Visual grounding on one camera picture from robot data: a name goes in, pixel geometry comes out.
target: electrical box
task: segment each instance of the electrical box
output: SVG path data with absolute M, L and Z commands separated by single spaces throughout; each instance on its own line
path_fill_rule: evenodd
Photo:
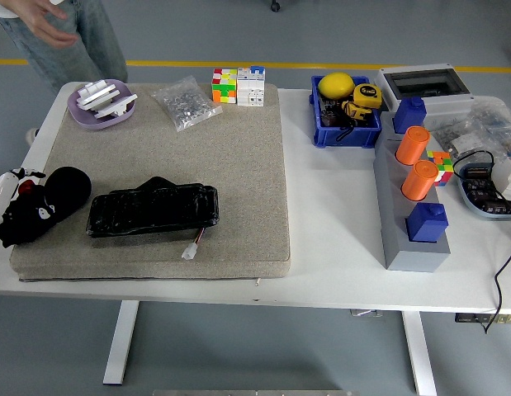
M 423 126 L 436 130 L 464 120 L 473 95 L 450 64 L 381 68 L 375 79 L 389 111 L 408 97 L 421 97 L 427 115 Z

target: floor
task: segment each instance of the floor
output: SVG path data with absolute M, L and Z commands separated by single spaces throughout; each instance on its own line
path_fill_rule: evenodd
M 312 75 L 333 70 L 374 78 L 386 65 L 450 63 L 473 94 L 511 109 L 511 0 L 282 0 L 277 13 L 269 0 L 104 4 L 131 83 L 187 75 L 205 83 L 214 67 L 262 64 L 269 83 L 309 88 Z M 54 100 L 19 58 L 0 27 L 0 174 L 21 165 L 26 132 Z M 166 303 L 141 303 L 125 382 L 104 386 L 118 309 L 117 301 L 0 295 L 0 395 L 415 394 L 399 313 Z M 439 396 L 511 394 L 511 325 L 485 335 L 451 313 L 423 313 L 423 326 Z

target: gray cushion pad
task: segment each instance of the gray cushion pad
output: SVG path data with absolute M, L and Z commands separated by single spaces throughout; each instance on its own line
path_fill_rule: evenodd
M 286 275 L 290 244 L 277 88 L 266 85 L 264 107 L 222 104 L 222 114 L 177 132 L 151 97 L 164 86 L 130 84 L 138 96 L 134 114 L 104 130 L 85 130 L 67 111 L 44 172 L 77 167 L 90 176 L 92 195 L 48 233 L 14 247 L 11 265 L 21 280 Z M 202 88 L 211 96 L 210 84 Z M 194 260 L 183 260 L 182 252 L 196 230 L 86 235 L 94 196 L 136 188 L 154 176 L 218 190 L 220 222 L 206 230 Z

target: gray block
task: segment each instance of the gray block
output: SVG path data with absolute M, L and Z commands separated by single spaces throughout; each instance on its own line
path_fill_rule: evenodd
M 384 136 L 376 143 L 374 161 L 385 266 L 388 270 L 434 272 L 450 254 L 446 233 L 436 243 L 409 240 L 405 220 L 417 202 L 405 198 L 401 191 L 412 167 L 399 163 L 395 157 L 400 141 L 398 135 L 394 134 L 392 116 L 394 113 L 382 115 L 381 135 Z M 427 159 L 425 151 L 422 159 Z M 420 202 L 438 203 L 434 186 Z

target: yellow ball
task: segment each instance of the yellow ball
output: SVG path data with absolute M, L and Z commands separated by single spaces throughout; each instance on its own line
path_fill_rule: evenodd
M 327 74 L 318 83 L 319 93 L 333 101 L 350 97 L 354 88 L 352 77 L 343 72 Z

